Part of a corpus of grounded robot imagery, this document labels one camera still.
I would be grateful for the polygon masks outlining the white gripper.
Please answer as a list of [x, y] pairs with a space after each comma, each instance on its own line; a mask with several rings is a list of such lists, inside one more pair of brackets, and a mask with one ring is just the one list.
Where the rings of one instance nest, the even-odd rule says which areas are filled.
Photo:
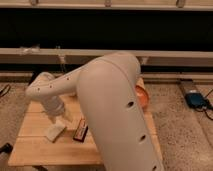
[[[60, 116], [65, 112], [64, 102], [58, 96], [54, 96], [54, 97], [46, 99], [43, 102], [43, 107], [46, 113], [49, 115], [48, 118], [52, 124], [56, 124], [56, 118], [55, 118], [56, 116]], [[69, 114], [64, 113], [62, 117], [65, 120], [72, 122], [72, 117]]]

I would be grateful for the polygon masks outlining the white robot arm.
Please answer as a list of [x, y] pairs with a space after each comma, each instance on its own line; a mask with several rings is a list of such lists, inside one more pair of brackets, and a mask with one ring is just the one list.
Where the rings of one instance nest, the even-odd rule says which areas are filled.
[[57, 116], [60, 96], [75, 93], [106, 171], [164, 171], [135, 91], [140, 71], [133, 54], [111, 53], [58, 78], [43, 72], [26, 95]]

